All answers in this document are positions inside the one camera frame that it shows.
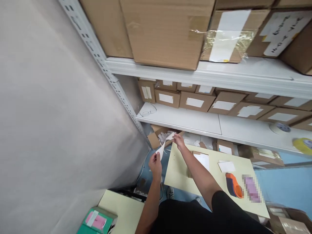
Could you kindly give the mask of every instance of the white shelf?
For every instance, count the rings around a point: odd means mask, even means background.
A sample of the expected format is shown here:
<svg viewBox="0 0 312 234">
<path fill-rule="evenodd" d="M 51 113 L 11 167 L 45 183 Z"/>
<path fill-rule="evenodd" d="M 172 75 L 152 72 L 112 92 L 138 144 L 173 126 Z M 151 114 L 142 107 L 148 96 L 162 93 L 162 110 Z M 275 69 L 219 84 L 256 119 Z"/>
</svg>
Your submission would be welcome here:
<svg viewBox="0 0 312 234">
<path fill-rule="evenodd" d="M 142 65 L 129 58 L 110 57 L 106 65 L 114 74 L 312 99 L 312 76 L 272 58 L 250 57 L 240 64 L 200 61 L 196 71 Z"/>
<path fill-rule="evenodd" d="M 183 108 L 176 109 L 161 104 L 155 104 L 155 107 L 156 113 L 147 117 L 138 114 L 137 120 L 300 156 L 304 155 L 293 147 L 292 140 L 302 137 L 312 139 L 312 132 L 294 128 L 289 134 L 277 135 L 270 130 L 267 122 Z M 145 103 L 140 113 L 150 111 L 152 108 L 149 103 Z"/>
</svg>

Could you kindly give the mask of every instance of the tape roll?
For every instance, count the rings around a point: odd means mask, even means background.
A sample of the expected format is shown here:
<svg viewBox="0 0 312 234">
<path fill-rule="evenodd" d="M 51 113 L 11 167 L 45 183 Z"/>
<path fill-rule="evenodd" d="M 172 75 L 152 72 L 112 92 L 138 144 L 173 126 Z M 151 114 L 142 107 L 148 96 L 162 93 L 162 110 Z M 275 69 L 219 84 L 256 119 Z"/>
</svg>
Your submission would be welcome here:
<svg viewBox="0 0 312 234">
<path fill-rule="evenodd" d="M 312 155 L 312 140 L 309 138 L 294 139 L 293 146 L 303 154 Z"/>
<path fill-rule="evenodd" d="M 272 123 L 272 124 L 270 124 L 270 129 L 272 130 L 272 132 L 274 132 L 278 135 L 291 132 L 290 127 L 286 124 L 283 124 L 283 123 Z"/>
</svg>

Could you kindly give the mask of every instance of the white tape roll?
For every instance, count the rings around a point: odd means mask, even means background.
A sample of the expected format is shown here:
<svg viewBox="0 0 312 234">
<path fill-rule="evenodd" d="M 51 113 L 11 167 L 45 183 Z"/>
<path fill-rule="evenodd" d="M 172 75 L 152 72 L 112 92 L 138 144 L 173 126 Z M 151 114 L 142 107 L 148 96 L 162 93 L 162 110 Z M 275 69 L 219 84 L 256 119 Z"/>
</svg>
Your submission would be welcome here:
<svg viewBox="0 0 312 234">
<path fill-rule="evenodd" d="M 291 131 L 290 127 L 283 123 L 272 123 L 270 124 L 270 129 L 278 135 L 290 133 Z"/>
</svg>

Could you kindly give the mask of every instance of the glasses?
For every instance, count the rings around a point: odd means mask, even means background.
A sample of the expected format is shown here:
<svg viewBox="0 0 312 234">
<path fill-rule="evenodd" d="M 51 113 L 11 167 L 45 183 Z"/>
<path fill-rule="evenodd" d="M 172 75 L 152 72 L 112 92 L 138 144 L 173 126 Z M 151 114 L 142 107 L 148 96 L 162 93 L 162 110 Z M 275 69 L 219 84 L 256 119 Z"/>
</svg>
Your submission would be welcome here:
<svg viewBox="0 0 312 234">
<path fill-rule="evenodd" d="M 145 112 L 143 112 L 142 114 L 139 112 L 139 114 L 140 114 L 142 117 L 147 117 L 147 116 L 149 116 L 150 114 L 156 113 L 156 111 L 157 111 L 156 107 L 155 107 L 153 104 L 151 104 L 151 105 L 153 106 L 153 108 L 150 109 L 150 111 L 145 111 Z"/>
</svg>

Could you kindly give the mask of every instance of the blue floor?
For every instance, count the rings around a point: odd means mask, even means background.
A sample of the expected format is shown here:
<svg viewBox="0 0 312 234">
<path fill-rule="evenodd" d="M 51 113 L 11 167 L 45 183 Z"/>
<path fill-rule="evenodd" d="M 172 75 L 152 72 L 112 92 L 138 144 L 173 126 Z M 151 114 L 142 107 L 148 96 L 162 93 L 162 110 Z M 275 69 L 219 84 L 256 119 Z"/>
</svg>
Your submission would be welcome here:
<svg viewBox="0 0 312 234">
<path fill-rule="evenodd" d="M 171 149 L 168 146 L 163 154 L 162 158 L 162 180 L 165 180 L 169 155 L 167 150 Z M 151 150 L 143 165 L 143 172 L 138 180 L 140 184 L 141 179 L 145 179 L 146 182 L 143 189 L 148 192 L 150 184 L 152 182 L 152 172 L 149 171 L 149 159 L 155 150 Z M 280 153 L 284 163 L 298 163 L 307 162 L 308 159 L 298 157 L 291 154 Z M 310 218 L 312 218 L 312 168 L 290 168 L 290 169 L 275 169 L 275 170 L 258 170 L 255 171 L 259 185 L 261 187 L 262 194 L 266 201 L 276 202 L 283 204 L 287 207 L 292 207 L 305 211 Z M 168 186 L 163 186 L 163 198 L 160 202 L 167 199 L 166 191 Z M 175 199 L 179 201 L 191 201 L 195 199 L 197 195 L 174 188 Z M 209 209 L 203 198 L 201 198 L 202 205 L 206 209 Z"/>
</svg>

